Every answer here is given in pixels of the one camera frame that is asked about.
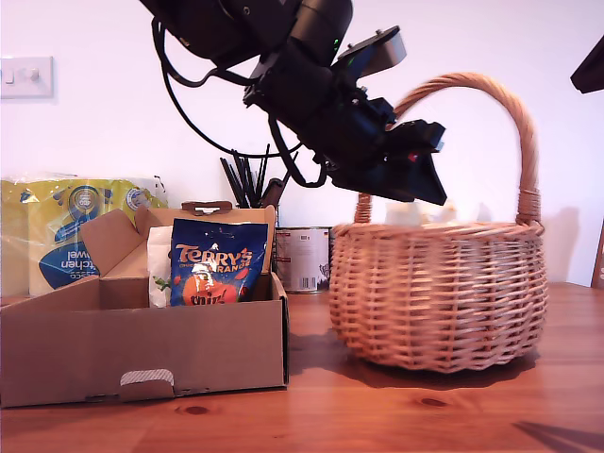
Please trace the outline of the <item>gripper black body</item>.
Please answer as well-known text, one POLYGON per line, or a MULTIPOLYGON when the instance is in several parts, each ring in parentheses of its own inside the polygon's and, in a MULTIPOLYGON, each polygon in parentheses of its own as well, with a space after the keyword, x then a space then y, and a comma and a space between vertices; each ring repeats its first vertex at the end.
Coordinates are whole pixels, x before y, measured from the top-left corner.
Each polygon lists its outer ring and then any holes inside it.
POLYGON ((384 98, 370 99, 354 87, 292 87, 282 94, 282 123, 314 152, 319 182, 328 172, 387 155, 427 150, 436 153, 445 128, 437 122, 412 120, 399 126, 384 98))

